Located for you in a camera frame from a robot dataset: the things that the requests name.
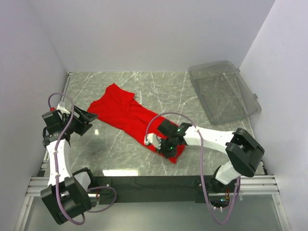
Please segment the red t shirt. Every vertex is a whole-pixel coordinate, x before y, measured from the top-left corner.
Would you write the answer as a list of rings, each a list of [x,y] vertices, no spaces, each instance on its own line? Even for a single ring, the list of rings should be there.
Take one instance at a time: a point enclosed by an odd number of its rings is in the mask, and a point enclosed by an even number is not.
[[[100,99],[90,104],[87,111],[96,114],[100,121],[124,131],[143,147],[156,153],[153,145],[144,144],[144,136],[148,124],[157,113],[143,107],[134,97],[134,93],[113,83],[106,88]]]

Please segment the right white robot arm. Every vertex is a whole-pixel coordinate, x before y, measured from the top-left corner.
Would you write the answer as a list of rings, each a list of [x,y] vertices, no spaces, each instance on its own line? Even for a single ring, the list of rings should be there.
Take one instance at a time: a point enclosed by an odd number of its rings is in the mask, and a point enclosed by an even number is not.
[[[200,146],[219,151],[229,161],[219,166],[205,187],[212,193],[224,191],[240,176],[253,177],[263,158],[264,148],[245,129],[218,131],[195,127],[189,123],[177,126],[166,119],[158,126],[165,138],[159,141],[158,152],[165,157],[175,157],[178,146]]]

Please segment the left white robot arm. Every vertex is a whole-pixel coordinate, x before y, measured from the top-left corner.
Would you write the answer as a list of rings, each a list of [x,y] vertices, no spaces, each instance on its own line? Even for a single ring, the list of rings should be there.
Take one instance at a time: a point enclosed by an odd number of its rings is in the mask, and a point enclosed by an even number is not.
[[[87,167],[71,172],[69,153],[71,135],[84,135],[97,117],[77,106],[69,112],[63,103],[42,115],[46,124],[43,146],[50,158],[50,176],[40,197],[59,225],[84,215],[93,206],[88,193],[96,189],[94,176]]]

